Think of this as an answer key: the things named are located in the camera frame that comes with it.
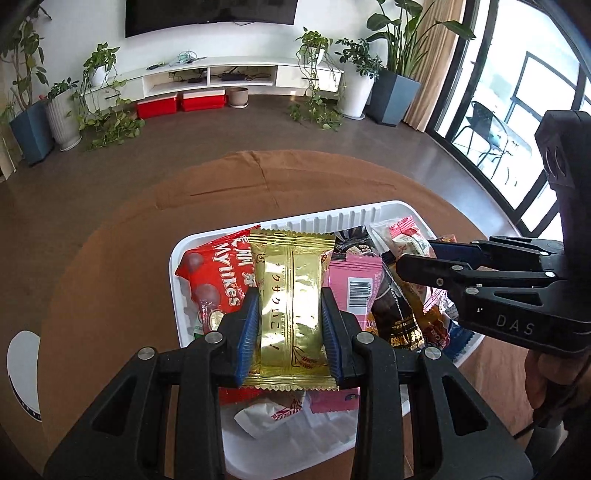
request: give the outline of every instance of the human hand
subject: human hand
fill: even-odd
[[[584,367],[589,354],[579,358],[560,358],[530,350],[525,359],[525,392],[533,409],[540,408],[546,397],[548,380],[569,385]],[[573,406],[585,403],[591,397],[591,369],[578,383],[579,392]]]

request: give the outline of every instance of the white wall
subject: white wall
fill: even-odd
[[[254,23],[241,27],[225,22],[187,25],[125,38],[125,0],[46,0],[43,7],[53,18],[47,21],[41,17],[37,23],[37,31],[45,37],[41,46],[50,85],[67,77],[80,78],[82,64],[97,43],[121,47],[117,53],[119,72],[170,61],[183,50],[193,50],[200,57],[294,57],[298,49],[294,40],[302,34],[303,27],[335,40],[366,37],[371,33],[365,28],[366,20],[379,9],[376,0],[298,0],[294,25]],[[387,12],[397,10],[393,0],[386,1],[386,7]],[[380,55],[385,54],[385,45],[373,48]],[[44,93],[47,88],[36,85],[35,91]]]

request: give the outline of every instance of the gray planter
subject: gray planter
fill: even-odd
[[[10,122],[10,128],[29,165],[43,160],[53,148],[45,102],[36,102]]]
[[[395,127],[406,114],[421,84],[382,69],[366,113],[380,125]]]

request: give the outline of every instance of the red storage box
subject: red storage box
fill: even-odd
[[[150,118],[151,116],[167,115],[178,111],[177,94],[166,95],[137,103],[138,117]]]
[[[186,92],[181,98],[181,109],[185,112],[222,108],[225,104],[226,91],[223,88],[201,92]]]

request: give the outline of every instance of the brown floor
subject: brown floor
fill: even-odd
[[[492,198],[428,135],[369,119],[345,120],[337,133],[322,131],[294,123],[286,113],[288,101],[257,96],[244,110],[149,119],[140,138],[120,147],[88,152],[80,145],[66,153],[55,151],[33,168],[21,163],[0,184],[0,355],[5,358],[20,330],[41,334],[63,270],[122,202],[182,168],[230,151],[298,148],[351,155],[417,180],[487,236],[516,234]],[[18,405],[6,375],[0,375],[0,424],[40,471],[48,455],[41,424]]]

